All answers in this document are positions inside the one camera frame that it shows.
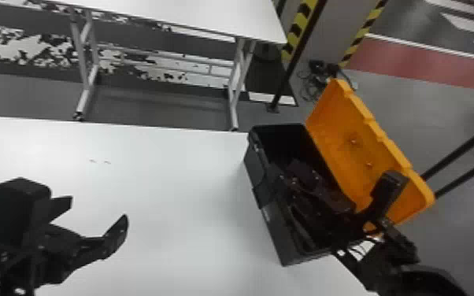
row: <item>black toolbox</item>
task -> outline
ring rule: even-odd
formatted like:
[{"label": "black toolbox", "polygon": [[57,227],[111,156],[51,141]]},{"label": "black toolbox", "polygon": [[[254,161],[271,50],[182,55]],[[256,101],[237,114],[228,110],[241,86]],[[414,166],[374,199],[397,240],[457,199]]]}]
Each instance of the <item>black toolbox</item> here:
[{"label": "black toolbox", "polygon": [[305,246],[297,236],[294,225],[283,214],[283,198],[287,192],[284,192],[286,188],[279,182],[279,168],[286,168],[294,159],[312,164],[320,175],[328,178],[332,186],[340,191],[305,126],[257,126],[251,129],[248,142],[244,163],[257,206],[263,213],[281,264],[294,265],[329,254],[328,249],[312,250]]},{"label": "black toolbox", "polygon": [[[331,234],[344,233],[342,216],[368,209],[372,189],[385,172],[409,180],[387,211],[391,223],[400,224],[435,201],[428,185],[342,80],[328,84],[305,125],[257,126],[248,141],[244,163],[282,265],[329,254],[338,243]],[[313,177],[317,185],[311,184]],[[368,224],[360,229],[374,230]]]}]

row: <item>hazard stripe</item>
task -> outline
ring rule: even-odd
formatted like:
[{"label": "hazard stripe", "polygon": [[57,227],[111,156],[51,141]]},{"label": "hazard stripe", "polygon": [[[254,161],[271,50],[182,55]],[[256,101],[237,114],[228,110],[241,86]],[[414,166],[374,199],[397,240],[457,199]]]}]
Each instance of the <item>hazard stripe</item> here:
[{"label": "hazard stripe", "polygon": [[281,50],[281,57],[284,60],[292,59],[296,48],[298,47],[299,40],[303,35],[303,32],[307,28],[310,17],[314,13],[316,4],[319,0],[303,0],[299,5],[298,12],[292,22],[291,29],[287,34],[287,45]]},{"label": "hazard stripe", "polygon": [[360,30],[358,30],[357,34],[354,36],[354,41],[351,43],[349,48],[343,54],[342,61],[338,63],[338,65],[342,68],[349,64],[349,60],[353,57],[353,54],[357,51],[358,47],[366,34],[369,33],[369,30],[375,23],[376,19],[379,18],[380,14],[384,11],[384,7],[386,6],[389,0],[380,0],[375,8],[369,13],[368,17],[365,20],[364,25]]}]

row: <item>white tabletop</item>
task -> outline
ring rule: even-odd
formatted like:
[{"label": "white tabletop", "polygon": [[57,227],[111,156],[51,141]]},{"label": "white tabletop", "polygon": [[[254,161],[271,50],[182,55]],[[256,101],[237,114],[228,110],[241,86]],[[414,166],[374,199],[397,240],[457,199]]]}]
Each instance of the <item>white tabletop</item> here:
[{"label": "white tabletop", "polygon": [[72,194],[55,222],[125,244],[48,296],[342,295],[362,285],[333,257],[284,268],[243,165],[246,134],[0,118],[0,182],[23,176]]},{"label": "white tabletop", "polygon": [[271,0],[47,0],[186,28],[285,44]]}]

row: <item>orange toolbox lid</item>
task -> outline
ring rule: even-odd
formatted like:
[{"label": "orange toolbox lid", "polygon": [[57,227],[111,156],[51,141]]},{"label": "orange toolbox lid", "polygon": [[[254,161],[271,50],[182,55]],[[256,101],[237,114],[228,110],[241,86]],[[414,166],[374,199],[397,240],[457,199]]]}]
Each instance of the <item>orange toolbox lid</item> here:
[{"label": "orange toolbox lid", "polygon": [[387,214],[396,224],[434,203],[431,189],[345,81],[328,84],[306,128],[343,193],[357,204],[357,212],[371,203],[371,190],[388,170],[410,180]]}]

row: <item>black pole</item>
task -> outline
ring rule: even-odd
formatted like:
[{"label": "black pole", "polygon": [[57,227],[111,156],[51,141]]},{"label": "black pole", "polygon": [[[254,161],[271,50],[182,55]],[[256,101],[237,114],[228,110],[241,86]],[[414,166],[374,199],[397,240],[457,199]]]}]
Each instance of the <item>black pole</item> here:
[{"label": "black pole", "polygon": [[435,198],[440,198],[444,194],[447,194],[449,191],[453,190],[455,187],[458,187],[459,185],[467,182],[468,180],[474,178],[474,168],[471,169],[470,171],[466,172],[463,176],[460,176],[459,178],[455,179],[454,181],[450,182],[448,185],[445,187],[439,189],[437,192],[435,192]]},{"label": "black pole", "polygon": [[[278,18],[281,19],[281,15],[283,15],[283,11],[285,10],[285,5],[287,4],[287,0],[280,0],[277,2],[276,13]],[[255,49],[254,56],[259,61],[265,62],[274,62],[281,59],[280,49],[277,46],[264,43],[262,46],[257,46]]]},{"label": "black pole", "polygon": [[432,178],[435,174],[439,171],[450,165],[456,159],[458,159],[461,155],[465,154],[467,151],[474,148],[474,136],[463,145],[459,146],[456,150],[452,153],[448,154],[445,158],[443,158],[440,162],[434,165],[432,168],[427,170],[421,177],[425,180]]},{"label": "black pole", "polygon": [[316,23],[320,19],[321,13],[324,11],[325,4],[327,4],[328,0],[319,0],[314,8],[314,12],[309,19],[309,23],[307,24],[306,30],[303,32],[302,38],[299,40],[298,46],[296,46],[296,51],[292,56],[291,63],[288,65],[287,72],[285,73],[285,77],[281,81],[280,86],[277,89],[276,95],[270,104],[267,105],[267,111],[271,113],[278,113],[277,105],[280,103],[281,95],[283,95],[283,90],[285,86],[289,83],[292,73],[296,69],[296,65],[298,65],[299,58],[303,54],[303,50],[305,49],[307,42],[309,41],[310,36],[313,34],[314,27]]},{"label": "black pole", "polygon": [[283,14],[283,10],[285,10],[285,4],[287,4],[287,0],[280,0],[277,2],[276,12],[278,17],[281,17]]}]

